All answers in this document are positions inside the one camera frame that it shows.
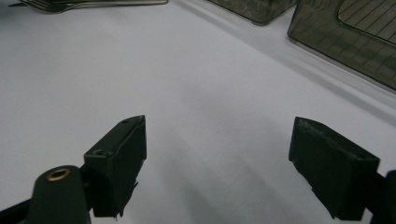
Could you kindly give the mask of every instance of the white surface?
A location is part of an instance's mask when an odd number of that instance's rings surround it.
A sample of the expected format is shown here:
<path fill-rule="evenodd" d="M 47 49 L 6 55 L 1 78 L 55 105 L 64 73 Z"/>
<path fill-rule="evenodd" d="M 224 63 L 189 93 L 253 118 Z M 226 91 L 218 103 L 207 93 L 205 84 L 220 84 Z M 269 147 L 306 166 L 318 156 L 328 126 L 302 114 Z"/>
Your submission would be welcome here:
<path fill-rule="evenodd" d="M 201 0 L 44 15 L 0 3 L 0 209 L 145 114 L 148 160 L 118 223 L 340 223 L 288 161 L 296 116 L 395 169 L 395 95 Z M 370 215 L 363 223 L 368 223 Z M 93 218 L 92 223 L 116 223 Z"/>

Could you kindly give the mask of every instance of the black plastic part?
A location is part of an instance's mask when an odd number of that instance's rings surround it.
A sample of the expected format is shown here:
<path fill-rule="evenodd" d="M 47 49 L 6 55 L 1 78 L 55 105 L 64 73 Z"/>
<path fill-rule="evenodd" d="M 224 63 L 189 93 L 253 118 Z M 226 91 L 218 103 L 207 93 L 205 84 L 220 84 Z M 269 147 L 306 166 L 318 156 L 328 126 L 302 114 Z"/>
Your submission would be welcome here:
<path fill-rule="evenodd" d="M 319 122 L 296 118 L 289 160 L 332 217 L 361 220 L 378 157 Z"/>
<path fill-rule="evenodd" d="M 1 211 L 0 223 L 16 224 L 24 221 L 29 211 L 29 203 L 30 199 Z"/>
<path fill-rule="evenodd" d="M 56 171 L 63 172 L 57 175 L 53 173 Z M 26 224 L 87 224 L 91 223 L 87 210 L 79 169 L 61 166 L 47 171 L 35 182 Z"/>
<path fill-rule="evenodd" d="M 96 217 L 122 216 L 146 157 L 144 116 L 121 121 L 84 155 L 81 172 Z"/>
<path fill-rule="evenodd" d="M 266 25 L 268 22 L 291 8 L 296 0 L 208 0 L 224 7 L 256 25 Z"/>
<path fill-rule="evenodd" d="M 390 171 L 385 179 L 385 200 L 390 223 L 396 223 L 396 171 Z"/>
<path fill-rule="evenodd" d="M 300 0 L 289 36 L 396 90 L 395 0 Z"/>

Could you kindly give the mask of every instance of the white table surface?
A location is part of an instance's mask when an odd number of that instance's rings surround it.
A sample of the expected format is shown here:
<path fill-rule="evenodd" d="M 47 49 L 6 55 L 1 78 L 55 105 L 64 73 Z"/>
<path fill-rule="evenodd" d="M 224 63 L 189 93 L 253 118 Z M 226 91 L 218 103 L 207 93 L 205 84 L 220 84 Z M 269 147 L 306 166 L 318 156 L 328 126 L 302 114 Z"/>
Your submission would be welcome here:
<path fill-rule="evenodd" d="M 344 223 L 288 161 L 296 116 L 396 169 L 396 95 L 290 42 L 294 8 L 258 27 L 203 0 L 59 15 L 15 2 L 0 2 L 0 209 L 142 114 L 148 160 L 117 223 Z"/>

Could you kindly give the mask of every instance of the screw hole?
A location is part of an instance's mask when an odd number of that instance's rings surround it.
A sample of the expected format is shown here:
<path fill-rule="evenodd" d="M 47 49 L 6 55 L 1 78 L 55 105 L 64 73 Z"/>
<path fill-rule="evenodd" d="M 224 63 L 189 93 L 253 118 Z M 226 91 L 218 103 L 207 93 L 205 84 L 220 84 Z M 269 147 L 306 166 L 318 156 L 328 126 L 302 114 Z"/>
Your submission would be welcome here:
<path fill-rule="evenodd" d="M 49 181 L 57 181 L 67 177 L 70 174 L 69 169 L 59 169 L 55 170 L 47 176 Z"/>

